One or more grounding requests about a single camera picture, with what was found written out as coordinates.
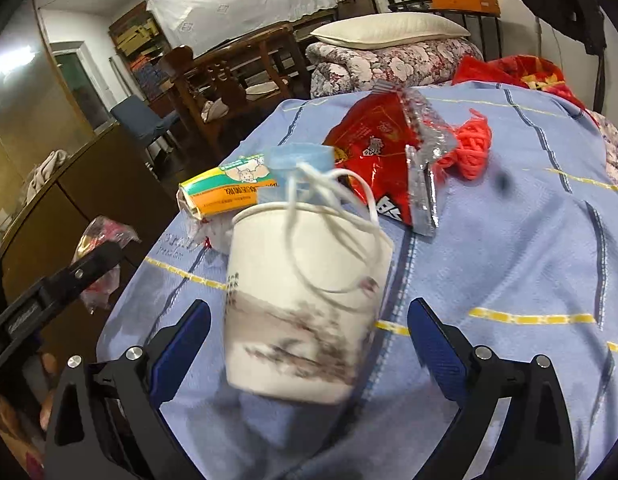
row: small cardboard box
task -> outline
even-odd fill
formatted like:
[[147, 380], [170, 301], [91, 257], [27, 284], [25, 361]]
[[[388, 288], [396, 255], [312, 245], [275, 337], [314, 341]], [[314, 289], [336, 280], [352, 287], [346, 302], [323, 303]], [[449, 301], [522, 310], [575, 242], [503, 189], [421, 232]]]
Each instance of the small cardboard box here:
[[471, 12], [486, 12], [494, 16], [500, 15], [498, 0], [432, 0], [431, 8], [470, 10]]

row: pillow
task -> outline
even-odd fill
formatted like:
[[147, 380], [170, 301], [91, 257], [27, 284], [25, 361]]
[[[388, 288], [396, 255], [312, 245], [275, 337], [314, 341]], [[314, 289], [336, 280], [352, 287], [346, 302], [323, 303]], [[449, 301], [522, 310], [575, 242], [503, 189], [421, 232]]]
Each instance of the pillow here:
[[386, 12], [327, 23], [312, 33], [324, 43], [361, 50], [471, 36], [455, 22], [426, 12]]

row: light blue object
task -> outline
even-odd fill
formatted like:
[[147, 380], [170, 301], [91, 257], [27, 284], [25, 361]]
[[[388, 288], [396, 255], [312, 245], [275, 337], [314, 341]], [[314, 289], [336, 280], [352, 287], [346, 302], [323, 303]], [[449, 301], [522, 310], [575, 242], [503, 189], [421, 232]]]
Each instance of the light blue object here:
[[[295, 167], [299, 162], [305, 162], [313, 166], [315, 170], [326, 173], [334, 167], [333, 147], [309, 142], [289, 142], [265, 150], [264, 163], [269, 168], [271, 176], [278, 183], [278, 187], [261, 187], [258, 190], [258, 203], [285, 202], [287, 200], [287, 183], [289, 177], [294, 174]], [[298, 196], [308, 187], [298, 184], [296, 194]], [[311, 204], [321, 204], [319, 197], [304, 200]]]
[[[395, 247], [382, 318], [407, 325], [409, 303], [422, 297], [443, 323], [500, 358], [529, 362], [548, 355], [585, 479], [618, 436], [618, 352], [607, 345], [618, 345], [618, 192], [581, 180], [612, 184], [604, 140], [588, 115], [546, 92], [488, 83], [422, 92], [448, 124], [470, 119], [470, 108], [487, 117], [489, 163], [473, 182], [449, 178], [433, 239], [380, 216]], [[366, 95], [284, 101], [228, 160], [288, 142], [319, 144]], [[148, 256], [214, 282], [227, 278], [227, 257], [192, 246], [182, 215]], [[284, 402], [232, 388], [223, 352], [224, 291], [148, 262], [107, 320], [98, 359], [116, 359], [144, 344], [175, 324], [196, 298], [211, 309], [211, 331], [161, 413], [209, 480], [411, 480], [454, 418], [456, 403], [420, 364], [410, 338], [381, 330], [356, 383], [355, 405], [346, 411], [344, 405]], [[470, 316], [475, 307], [528, 316], [591, 314], [596, 322], [497, 322]], [[467, 478], [489, 460], [504, 402]], [[353, 418], [345, 423], [343, 413]]]

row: silver screw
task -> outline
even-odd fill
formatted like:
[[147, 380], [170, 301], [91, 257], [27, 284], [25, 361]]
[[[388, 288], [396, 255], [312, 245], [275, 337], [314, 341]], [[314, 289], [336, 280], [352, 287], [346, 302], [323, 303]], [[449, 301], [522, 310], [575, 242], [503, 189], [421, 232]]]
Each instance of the silver screw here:
[[125, 352], [125, 357], [130, 361], [135, 361], [143, 354], [143, 349], [140, 346], [132, 346]]
[[492, 355], [493, 355], [493, 352], [486, 346], [478, 346], [475, 349], [475, 356], [478, 359], [482, 359], [483, 361], [491, 359]]
[[548, 368], [551, 366], [551, 360], [546, 355], [538, 355], [535, 358], [535, 362], [538, 363], [540, 368]]
[[76, 368], [77, 366], [80, 366], [80, 363], [82, 362], [83, 362], [83, 358], [80, 357], [80, 355], [72, 355], [67, 360], [67, 366], [70, 368]]

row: paper cup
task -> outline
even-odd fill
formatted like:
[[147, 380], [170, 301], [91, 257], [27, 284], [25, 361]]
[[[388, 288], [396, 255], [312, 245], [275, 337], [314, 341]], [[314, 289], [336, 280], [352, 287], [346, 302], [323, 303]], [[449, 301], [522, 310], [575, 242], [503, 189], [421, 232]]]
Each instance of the paper cup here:
[[337, 403], [351, 392], [377, 319], [393, 242], [381, 233], [377, 265], [361, 287], [375, 238], [353, 215], [298, 203], [291, 250], [313, 287], [292, 267], [285, 202], [252, 206], [233, 219], [225, 303], [228, 382], [265, 396]]

